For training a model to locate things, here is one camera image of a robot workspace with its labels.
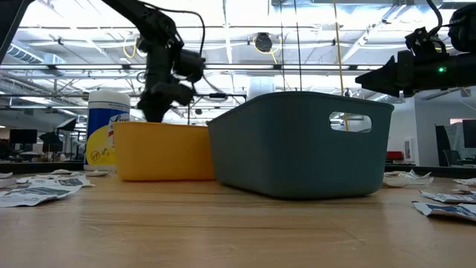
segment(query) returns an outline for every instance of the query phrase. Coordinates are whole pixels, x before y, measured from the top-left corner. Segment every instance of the office chair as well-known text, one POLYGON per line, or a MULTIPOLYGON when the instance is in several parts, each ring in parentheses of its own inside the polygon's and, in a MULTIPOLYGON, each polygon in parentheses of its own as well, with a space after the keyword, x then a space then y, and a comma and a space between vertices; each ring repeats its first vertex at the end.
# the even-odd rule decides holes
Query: office chair
POLYGON ((444 150, 443 151, 448 162, 448 166, 462 166, 463 161, 461 160, 460 153, 456 150, 444 150))

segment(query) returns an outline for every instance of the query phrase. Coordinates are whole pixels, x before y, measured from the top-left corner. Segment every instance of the yellow plastic bin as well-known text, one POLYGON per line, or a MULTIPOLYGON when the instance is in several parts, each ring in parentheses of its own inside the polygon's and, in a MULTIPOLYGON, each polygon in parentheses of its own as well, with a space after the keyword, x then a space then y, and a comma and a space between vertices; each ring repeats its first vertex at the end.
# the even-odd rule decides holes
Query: yellow plastic bin
POLYGON ((123 181, 214 179, 207 127, 120 122, 114 136, 123 181))

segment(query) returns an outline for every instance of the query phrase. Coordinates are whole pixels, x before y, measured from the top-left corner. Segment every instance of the gray plastic basket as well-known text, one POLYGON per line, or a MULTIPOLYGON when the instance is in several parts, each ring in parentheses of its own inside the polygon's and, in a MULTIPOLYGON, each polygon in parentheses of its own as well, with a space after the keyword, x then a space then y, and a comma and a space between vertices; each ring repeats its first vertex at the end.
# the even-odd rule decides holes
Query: gray plastic basket
POLYGON ((355 197, 382 183, 393 106, 316 92, 259 96, 208 124, 215 177, 283 199, 355 197), (332 112, 367 115, 368 133, 333 130, 332 112))

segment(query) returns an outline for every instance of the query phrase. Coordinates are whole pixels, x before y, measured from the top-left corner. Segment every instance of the table surface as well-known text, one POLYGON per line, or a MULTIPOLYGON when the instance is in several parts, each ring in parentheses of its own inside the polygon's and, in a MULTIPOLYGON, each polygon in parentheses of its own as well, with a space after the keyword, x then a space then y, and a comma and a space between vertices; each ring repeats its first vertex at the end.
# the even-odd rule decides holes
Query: table surface
POLYGON ((1 268, 473 267, 476 225, 427 218, 418 189, 289 202, 218 182, 90 178, 64 200, 0 208, 1 268))

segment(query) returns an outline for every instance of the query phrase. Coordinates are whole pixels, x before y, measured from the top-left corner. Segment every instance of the paper scrap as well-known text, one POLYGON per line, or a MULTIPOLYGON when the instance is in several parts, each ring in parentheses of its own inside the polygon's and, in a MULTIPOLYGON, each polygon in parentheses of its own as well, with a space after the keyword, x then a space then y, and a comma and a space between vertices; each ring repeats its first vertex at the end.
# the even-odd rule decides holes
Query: paper scrap
POLYGON ((10 173, 0 173, 0 179, 6 179, 13 175, 13 172, 10 173))
POLYGON ((412 202, 416 209, 425 216, 442 215, 449 217, 459 217, 476 222, 476 205, 435 205, 424 202, 412 202))
POLYGON ((0 208, 19 205, 38 205, 47 200, 56 200, 74 194, 81 186, 38 186, 32 185, 25 189, 0 192, 0 208))
POLYGON ((32 185, 44 185, 44 186, 81 186, 81 187, 94 187, 94 184, 91 184, 87 180, 85 175, 75 176, 75 177, 66 177, 59 179, 37 179, 29 178, 28 182, 32 185))
POLYGON ((427 185, 433 182, 433 177, 430 177, 431 173, 424 176, 416 174, 413 170, 410 172, 404 171, 392 171, 385 172, 383 184, 390 187, 403 188, 412 185, 427 185))
POLYGON ((106 176, 109 175, 107 171, 98 171, 95 170, 93 172, 86 173, 87 176, 106 176))
POLYGON ((452 189, 451 192, 455 194, 476 194, 476 191, 471 191, 467 189, 452 189))
POLYGON ((0 179, 0 188, 5 188, 16 184, 16 179, 0 179))
POLYGON ((36 179, 59 179, 61 177, 60 174, 58 175, 35 175, 33 176, 33 178, 36 178, 36 179))
POLYGON ((476 194, 469 195, 457 195, 457 194, 431 194, 424 191, 420 191, 426 198, 436 200, 438 202, 444 202, 449 204, 476 204, 476 194))
POLYGON ((454 182, 462 185, 476 186, 476 178, 473 179, 453 179, 454 182))
POLYGON ((73 171, 59 169, 59 170, 55 170, 55 171, 51 172, 50 175, 55 175, 55 174, 59 174, 59 175, 69 175, 69 174, 71 174, 71 173, 73 173, 73 171))
POLYGON ((16 183, 18 183, 18 184, 27 183, 27 182, 28 182, 28 179, 30 179, 30 177, 25 177, 25 178, 16 179, 16 183))

